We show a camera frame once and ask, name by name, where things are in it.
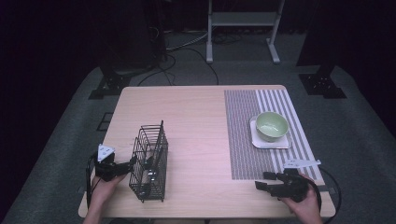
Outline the white square plate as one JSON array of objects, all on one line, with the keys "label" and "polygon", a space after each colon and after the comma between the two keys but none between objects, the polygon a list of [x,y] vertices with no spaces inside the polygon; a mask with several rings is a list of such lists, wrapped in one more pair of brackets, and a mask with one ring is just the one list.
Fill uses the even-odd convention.
[{"label": "white square plate", "polygon": [[284,136],[275,140],[275,142],[267,142],[261,138],[259,131],[256,128],[257,117],[252,117],[249,120],[251,143],[254,147],[260,149],[288,149],[292,146],[292,140],[290,133],[286,133]]}]

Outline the person's right hand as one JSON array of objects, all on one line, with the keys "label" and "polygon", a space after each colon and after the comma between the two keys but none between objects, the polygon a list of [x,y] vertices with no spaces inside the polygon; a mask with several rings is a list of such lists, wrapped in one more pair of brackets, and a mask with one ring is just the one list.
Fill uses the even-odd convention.
[{"label": "person's right hand", "polygon": [[290,198],[281,198],[280,201],[283,202],[298,219],[320,217],[317,194],[312,186],[309,186],[305,199],[299,203]]}]

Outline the grey striped placemat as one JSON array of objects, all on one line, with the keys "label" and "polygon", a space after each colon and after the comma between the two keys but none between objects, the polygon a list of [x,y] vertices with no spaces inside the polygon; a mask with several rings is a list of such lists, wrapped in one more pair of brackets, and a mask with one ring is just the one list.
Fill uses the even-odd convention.
[{"label": "grey striped placemat", "polygon": [[[226,90],[224,97],[232,179],[258,180],[264,172],[281,173],[289,159],[316,160],[287,91]],[[291,148],[260,149],[252,145],[249,120],[267,111],[287,120]]]}]

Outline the black stand base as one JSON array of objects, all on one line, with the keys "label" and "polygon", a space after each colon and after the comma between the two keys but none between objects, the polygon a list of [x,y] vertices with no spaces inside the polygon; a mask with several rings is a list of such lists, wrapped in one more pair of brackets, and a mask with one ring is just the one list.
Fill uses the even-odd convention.
[{"label": "black stand base", "polygon": [[98,87],[91,92],[89,96],[90,100],[99,100],[105,96],[120,95],[122,90],[129,86],[130,76],[115,72],[111,66],[100,66],[100,70],[103,77]]},{"label": "black stand base", "polygon": [[345,99],[346,95],[338,88],[330,77],[317,74],[300,74],[300,80],[308,95],[322,95],[325,99]]}]

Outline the green bowl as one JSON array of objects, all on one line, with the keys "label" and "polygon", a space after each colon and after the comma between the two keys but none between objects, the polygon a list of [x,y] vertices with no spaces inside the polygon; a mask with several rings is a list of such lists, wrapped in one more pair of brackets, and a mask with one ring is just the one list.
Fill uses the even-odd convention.
[{"label": "green bowl", "polygon": [[259,137],[267,142],[275,142],[289,131],[287,120],[276,112],[260,113],[255,122]]}]

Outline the person's left hand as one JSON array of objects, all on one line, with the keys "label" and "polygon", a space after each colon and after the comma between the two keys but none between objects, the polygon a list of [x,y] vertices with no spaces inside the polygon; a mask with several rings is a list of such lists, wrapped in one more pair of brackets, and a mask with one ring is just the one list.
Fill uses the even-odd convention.
[{"label": "person's left hand", "polygon": [[93,189],[89,211],[102,212],[115,192],[117,185],[124,178],[125,175],[120,175],[110,181],[104,181],[102,178],[95,176],[92,180]]}]

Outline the white metal stand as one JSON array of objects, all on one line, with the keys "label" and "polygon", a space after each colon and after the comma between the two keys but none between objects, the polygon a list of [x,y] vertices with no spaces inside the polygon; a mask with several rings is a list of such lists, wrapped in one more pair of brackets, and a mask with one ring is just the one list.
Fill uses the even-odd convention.
[{"label": "white metal stand", "polygon": [[286,0],[278,0],[278,7],[273,12],[217,12],[213,10],[213,0],[208,0],[206,56],[207,63],[213,63],[212,33],[215,27],[271,27],[272,33],[266,44],[274,64],[280,63],[275,41]]}]

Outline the black wire cutlery basket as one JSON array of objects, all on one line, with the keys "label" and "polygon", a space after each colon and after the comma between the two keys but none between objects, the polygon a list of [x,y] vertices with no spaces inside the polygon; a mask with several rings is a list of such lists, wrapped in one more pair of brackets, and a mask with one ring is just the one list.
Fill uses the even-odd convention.
[{"label": "black wire cutlery basket", "polygon": [[134,165],[129,181],[130,189],[142,203],[164,200],[167,154],[163,121],[157,125],[142,125],[134,140]]}]

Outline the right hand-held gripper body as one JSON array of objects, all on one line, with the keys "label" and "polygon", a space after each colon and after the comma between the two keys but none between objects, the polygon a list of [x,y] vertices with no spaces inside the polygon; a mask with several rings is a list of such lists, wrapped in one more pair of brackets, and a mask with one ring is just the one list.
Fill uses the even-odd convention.
[{"label": "right hand-held gripper body", "polygon": [[314,181],[303,177],[298,171],[299,168],[307,168],[320,164],[320,160],[286,160],[283,166],[283,172],[281,174],[276,174],[276,179],[281,180],[282,184],[271,185],[270,194],[277,198],[290,198],[294,202],[299,203],[306,198],[309,188],[312,187],[315,193],[318,195],[318,202],[320,203],[321,196],[319,195],[318,186]]}]

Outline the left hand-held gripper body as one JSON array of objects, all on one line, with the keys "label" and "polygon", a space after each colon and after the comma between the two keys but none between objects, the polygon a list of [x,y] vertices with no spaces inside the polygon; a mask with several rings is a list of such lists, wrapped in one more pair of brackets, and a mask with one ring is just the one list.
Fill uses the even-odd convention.
[{"label": "left hand-held gripper body", "polygon": [[116,163],[115,160],[115,148],[108,147],[100,144],[97,149],[96,159],[94,161],[95,175],[108,182],[115,178],[116,175]]}]

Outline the silver spoon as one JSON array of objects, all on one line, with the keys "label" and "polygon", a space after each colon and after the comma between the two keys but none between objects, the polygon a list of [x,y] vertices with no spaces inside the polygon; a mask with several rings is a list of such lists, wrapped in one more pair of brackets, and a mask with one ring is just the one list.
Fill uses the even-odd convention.
[{"label": "silver spoon", "polygon": [[152,164],[152,157],[148,157],[143,162],[143,173],[141,178],[141,184],[146,185],[149,183],[149,170]]}]

